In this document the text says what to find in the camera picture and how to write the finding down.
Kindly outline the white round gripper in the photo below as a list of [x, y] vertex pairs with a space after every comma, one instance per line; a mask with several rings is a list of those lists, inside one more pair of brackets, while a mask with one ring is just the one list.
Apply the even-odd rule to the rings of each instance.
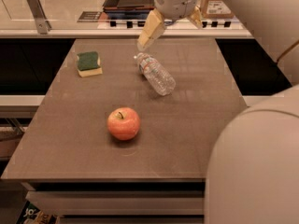
[[188, 17], [198, 29], [202, 28], [201, 12], [197, 0], [154, 0], [153, 9], [137, 39], [137, 48], [144, 51], [158, 39], [165, 30], [164, 18], [177, 21]]

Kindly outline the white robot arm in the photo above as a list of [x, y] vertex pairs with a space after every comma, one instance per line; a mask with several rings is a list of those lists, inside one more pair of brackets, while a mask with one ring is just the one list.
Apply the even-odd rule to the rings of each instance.
[[206, 174], [205, 224], [299, 224], [299, 0], [222, 0], [291, 87], [222, 131]]

